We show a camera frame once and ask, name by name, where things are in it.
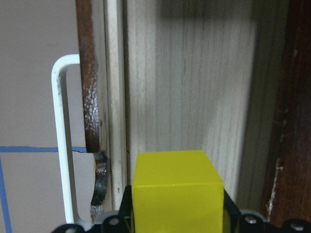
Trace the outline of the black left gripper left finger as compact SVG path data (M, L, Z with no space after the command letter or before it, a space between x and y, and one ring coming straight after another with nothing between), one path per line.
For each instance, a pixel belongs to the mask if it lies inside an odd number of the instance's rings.
M134 210L132 201L132 186L125 187L121 200L120 209L118 212L120 224L123 233L135 232Z

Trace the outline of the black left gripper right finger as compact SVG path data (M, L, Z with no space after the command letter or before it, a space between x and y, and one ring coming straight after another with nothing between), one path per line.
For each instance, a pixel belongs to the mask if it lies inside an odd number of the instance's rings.
M235 233L241 212L225 190L223 210L223 233Z

